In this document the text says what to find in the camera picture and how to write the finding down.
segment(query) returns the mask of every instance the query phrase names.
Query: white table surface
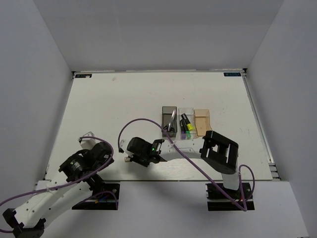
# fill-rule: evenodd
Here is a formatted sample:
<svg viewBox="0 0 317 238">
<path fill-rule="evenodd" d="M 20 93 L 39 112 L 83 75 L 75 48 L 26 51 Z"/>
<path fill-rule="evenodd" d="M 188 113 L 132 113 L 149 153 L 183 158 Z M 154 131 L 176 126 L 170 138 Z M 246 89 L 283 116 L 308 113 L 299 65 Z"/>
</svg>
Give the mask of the white table surface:
<svg viewBox="0 0 317 238">
<path fill-rule="evenodd" d="M 145 168 L 125 163 L 126 155 L 118 153 L 117 137 L 122 127 L 135 118 L 161 124 L 162 106 L 209 109 L 213 130 L 239 144 L 238 164 L 249 165 L 257 180 L 272 179 L 243 79 L 224 77 L 220 72 L 94 73 L 91 78 L 75 78 L 46 179 L 81 149 L 78 137 L 92 131 L 115 150 L 115 162 L 100 172 L 104 179 L 206 180 L 184 159 Z M 153 142 L 161 138 L 161 131 L 149 122 L 138 121 L 127 127 L 121 139 L 135 136 Z M 204 161 L 194 161 L 213 179 L 221 180 L 220 173 Z M 252 178 L 247 169 L 242 170 L 242 178 Z"/>
</svg>

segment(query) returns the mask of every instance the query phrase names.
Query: white wall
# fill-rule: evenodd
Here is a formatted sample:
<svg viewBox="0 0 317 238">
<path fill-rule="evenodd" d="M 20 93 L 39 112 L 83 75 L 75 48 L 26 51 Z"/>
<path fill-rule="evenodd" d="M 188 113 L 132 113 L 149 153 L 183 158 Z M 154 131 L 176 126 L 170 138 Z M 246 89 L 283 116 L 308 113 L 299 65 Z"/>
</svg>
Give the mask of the white wall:
<svg viewBox="0 0 317 238">
<path fill-rule="evenodd" d="M 286 0 L 248 70 L 273 157 L 317 237 L 317 1 Z"/>
<path fill-rule="evenodd" d="M 31 0 L 1 1 L 0 32 L 3 201 L 34 189 L 43 178 L 69 94 L 71 71 Z M 8 203 L 0 213 L 16 204 Z M 2 216 L 0 226 L 9 228 Z"/>
<path fill-rule="evenodd" d="M 248 67 L 283 0 L 34 0 L 73 71 Z"/>
</svg>

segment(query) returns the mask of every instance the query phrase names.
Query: black mounting plate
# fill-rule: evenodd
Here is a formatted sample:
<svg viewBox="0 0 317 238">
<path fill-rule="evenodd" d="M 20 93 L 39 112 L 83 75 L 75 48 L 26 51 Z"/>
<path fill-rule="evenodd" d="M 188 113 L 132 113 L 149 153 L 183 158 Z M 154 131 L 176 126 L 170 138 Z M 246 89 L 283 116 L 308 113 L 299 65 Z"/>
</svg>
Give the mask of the black mounting plate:
<svg viewBox="0 0 317 238">
<path fill-rule="evenodd" d="M 104 186 L 105 190 L 112 191 L 118 200 L 119 205 L 119 193 L 120 184 L 119 183 L 106 183 Z M 117 210 L 115 205 L 115 200 L 111 194 L 107 194 L 107 198 L 96 203 L 97 198 L 89 199 L 85 202 L 78 203 L 73 206 L 72 210 Z"/>
<path fill-rule="evenodd" d="M 232 198 L 236 199 L 237 202 L 243 207 L 241 201 L 240 190 L 234 191 L 231 189 L 226 189 L 223 187 L 222 183 L 217 183 L 226 193 L 228 193 Z M 231 201 L 229 201 L 212 183 L 206 184 L 207 186 L 207 205 L 208 211 L 241 211 L 236 207 Z M 251 194 L 251 186 L 248 182 L 242 183 L 242 188 L 245 198 L 249 197 Z M 253 203 L 253 196 L 246 202 L 248 210 L 255 210 Z"/>
</svg>

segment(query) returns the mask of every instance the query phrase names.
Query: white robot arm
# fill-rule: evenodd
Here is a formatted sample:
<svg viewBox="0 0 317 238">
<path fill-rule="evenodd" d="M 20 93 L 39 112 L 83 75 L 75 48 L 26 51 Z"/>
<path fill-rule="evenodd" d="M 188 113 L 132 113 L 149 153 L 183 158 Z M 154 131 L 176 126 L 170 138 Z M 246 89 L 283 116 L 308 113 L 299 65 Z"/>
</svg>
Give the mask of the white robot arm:
<svg viewBox="0 0 317 238">
<path fill-rule="evenodd" d="M 93 137 L 89 132 L 84 136 Z M 59 168 L 46 187 L 57 187 L 83 178 L 101 166 L 113 162 L 112 149 L 104 142 L 96 143 L 94 139 L 82 139 L 82 150 L 70 156 Z M 105 191 L 105 183 L 97 174 L 84 181 L 35 194 L 23 205 L 7 209 L 3 216 L 13 228 L 16 238 L 39 238 L 46 228 L 59 215 L 92 194 Z"/>
<path fill-rule="evenodd" d="M 188 158 L 203 159 L 216 171 L 220 172 L 225 188 L 239 189 L 237 143 L 215 131 L 207 131 L 203 139 L 179 140 L 175 145 Z M 199 151 L 195 149 L 197 145 L 201 145 Z M 151 144 L 141 138 L 134 137 L 130 141 L 121 140 L 120 148 L 128 155 L 127 162 L 136 162 L 145 167 L 151 162 L 168 162 L 182 158 L 173 144 L 163 139 L 155 140 Z"/>
</svg>

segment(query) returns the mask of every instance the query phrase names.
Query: pen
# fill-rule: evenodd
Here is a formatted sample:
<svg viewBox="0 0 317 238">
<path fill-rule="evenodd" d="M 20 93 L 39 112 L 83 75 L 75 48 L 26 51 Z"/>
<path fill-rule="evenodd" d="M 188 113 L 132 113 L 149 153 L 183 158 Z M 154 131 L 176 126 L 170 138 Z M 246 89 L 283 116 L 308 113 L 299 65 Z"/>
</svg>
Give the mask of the pen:
<svg viewBox="0 0 317 238">
<path fill-rule="evenodd" d="M 180 135 L 180 138 L 183 140 L 186 138 L 186 130 L 185 130 L 185 127 L 184 127 L 184 124 L 183 124 L 183 120 L 180 120 L 179 121 L 179 125 L 180 125 L 180 130 L 181 130 L 181 135 Z"/>
</svg>

